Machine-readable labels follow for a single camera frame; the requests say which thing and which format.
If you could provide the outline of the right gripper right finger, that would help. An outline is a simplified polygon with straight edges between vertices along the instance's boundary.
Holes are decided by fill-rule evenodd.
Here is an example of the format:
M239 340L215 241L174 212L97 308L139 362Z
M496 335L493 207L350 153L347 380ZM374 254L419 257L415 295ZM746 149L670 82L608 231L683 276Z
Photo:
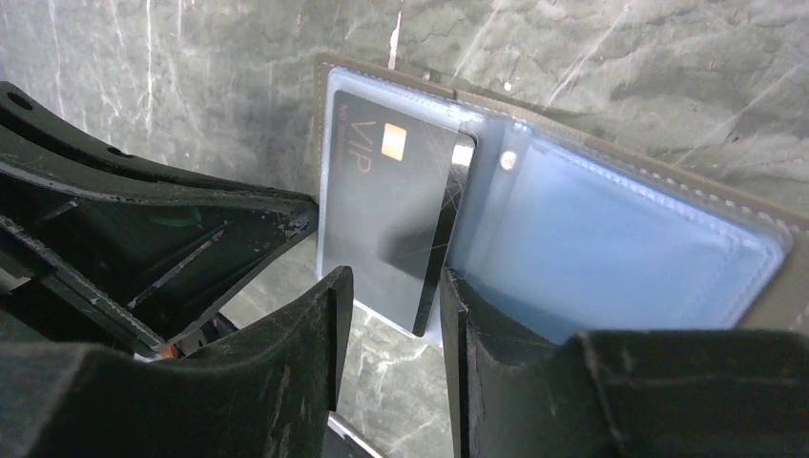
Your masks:
M788 332L588 331L556 345L440 279L458 457L804 457L808 341Z

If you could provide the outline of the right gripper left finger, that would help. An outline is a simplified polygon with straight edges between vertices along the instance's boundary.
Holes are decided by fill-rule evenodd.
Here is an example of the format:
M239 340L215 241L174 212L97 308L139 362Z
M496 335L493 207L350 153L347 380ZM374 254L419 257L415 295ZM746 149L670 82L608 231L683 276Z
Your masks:
M337 408L353 273L182 359L100 345L1 347L5 457L318 457Z

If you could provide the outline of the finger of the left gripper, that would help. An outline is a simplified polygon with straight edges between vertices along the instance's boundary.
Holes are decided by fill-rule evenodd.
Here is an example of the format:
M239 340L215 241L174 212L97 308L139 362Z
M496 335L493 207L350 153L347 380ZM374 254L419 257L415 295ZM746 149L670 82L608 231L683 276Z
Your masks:
M1 84L1 125L57 156L120 177L221 192L246 192L308 211L317 210L315 200L306 194L206 176L125 154L49 111L10 82Z
M144 356L191 335L317 226L303 194L149 181L81 164L1 168L2 306L58 342Z

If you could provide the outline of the grey card holder wallet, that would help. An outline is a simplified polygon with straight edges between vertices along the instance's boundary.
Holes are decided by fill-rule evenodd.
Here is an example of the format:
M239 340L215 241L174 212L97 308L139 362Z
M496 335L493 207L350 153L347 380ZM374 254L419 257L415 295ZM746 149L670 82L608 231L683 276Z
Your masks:
M503 313L561 343L585 329L808 331L808 218L614 147L505 98L335 53L316 64L322 153L331 96L473 135L446 258ZM440 337L438 283L434 331Z

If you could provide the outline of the black VIP card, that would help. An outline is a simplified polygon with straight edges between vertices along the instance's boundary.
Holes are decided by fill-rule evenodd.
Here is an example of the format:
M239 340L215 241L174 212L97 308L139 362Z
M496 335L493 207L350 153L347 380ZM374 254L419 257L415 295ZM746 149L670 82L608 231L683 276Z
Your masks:
M476 139L347 89L330 102L319 271L349 267L356 305L430 337Z

